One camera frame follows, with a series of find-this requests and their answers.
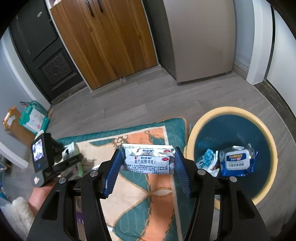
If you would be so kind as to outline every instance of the wooden floor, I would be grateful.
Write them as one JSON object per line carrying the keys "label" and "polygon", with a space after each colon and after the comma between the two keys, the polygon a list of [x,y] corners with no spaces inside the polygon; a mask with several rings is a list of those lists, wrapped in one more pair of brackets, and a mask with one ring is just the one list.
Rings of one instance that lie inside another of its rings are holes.
{"label": "wooden floor", "polygon": [[[54,107],[48,132],[55,139],[121,127],[185,117],[192,125],[207,111],[220,106],[246,109],[259,117],[272,133],[278,151],[274,184],[257,208],[271,235],[277,235],[296,208],[296,145],[284,122],[252,85],[233,72],[214,79],[177,85],[164,70],[133,75],[121,88],[102,96],[91,96],[85,88]],[[28,198],[29,169],[14,167],[5,177],[10,197]],[[217,229],[215,211],[213,230]]]}

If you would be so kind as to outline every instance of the medicine packet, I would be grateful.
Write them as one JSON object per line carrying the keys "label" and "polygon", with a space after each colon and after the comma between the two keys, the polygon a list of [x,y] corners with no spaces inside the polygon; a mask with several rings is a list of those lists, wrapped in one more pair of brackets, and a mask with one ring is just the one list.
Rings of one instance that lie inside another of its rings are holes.
{"label": "medicine packet", "polygon": [[232,146],[221,150],[220,172],[224,177],[236,176],[244,177],[254,172],[257,151],[248,144],[245,148],[242,146]]}
{"label": "medicine packet", "polygon": [[174,173],[175,149],[171,145],[122,144],[122,148],[125,171]]}

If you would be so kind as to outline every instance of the floor mat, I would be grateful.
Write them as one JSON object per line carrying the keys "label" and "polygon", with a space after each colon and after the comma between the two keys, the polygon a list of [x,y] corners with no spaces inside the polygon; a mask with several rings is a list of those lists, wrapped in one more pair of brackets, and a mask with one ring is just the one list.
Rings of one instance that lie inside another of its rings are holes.
{"label": "floor mat", "polygon": [[[84,172],[88,172],[110,160],[123,143],[172,145],[183,151],[187,135],[186,120],[173,118],[58,141],[64,145],[77,143],[84,156]],[[101,200],[113,241],[181,241],[186,235],[194,202],[183,193],[176,173],[156,175],[128,171],[120,171],[113,193],[108,199]],[[83,228],[82,223],[80,218],[78,228]],[[80,239],[85,240],[85,234],[80,234]]]}

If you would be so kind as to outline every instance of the camera screen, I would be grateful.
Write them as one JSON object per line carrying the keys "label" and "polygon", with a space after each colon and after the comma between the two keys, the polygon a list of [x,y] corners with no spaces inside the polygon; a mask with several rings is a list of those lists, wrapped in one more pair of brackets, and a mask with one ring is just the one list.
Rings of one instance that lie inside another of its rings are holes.
{"label": "camera screen", "polygon": [[40,158],[44,156],[43,154],[43,146],[42,146],[42,140],[39,139],[33,146],[33,156],[34,161],[38,161]]}

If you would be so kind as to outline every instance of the yellow bin rim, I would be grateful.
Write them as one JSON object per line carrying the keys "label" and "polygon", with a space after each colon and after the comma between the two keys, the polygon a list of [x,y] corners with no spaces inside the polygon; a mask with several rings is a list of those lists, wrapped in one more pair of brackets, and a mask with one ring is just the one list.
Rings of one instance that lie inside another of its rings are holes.
{"label": "yellow bin rim", "polygon": [[[260,192],[252,198],[253,203],[257,205],[269,192],[276,176],[276,169],[278,164],[276,144],[274,142],[272,134],[270,133],[266,125],[257,116],[241,108],[231,106],[219,107],[205,113],[194,125],[189,135],[188,143],[186,149],[184,150],[185,158],[194,161],[194,147],[198,134],[206,123],[220,115],[238,115],[244,117],[255,124],[266,138],[270,150],[271,168],[265,185],[260,190]],[[217,199],[215,199],[215,208],[220,209],[220,201]]]}

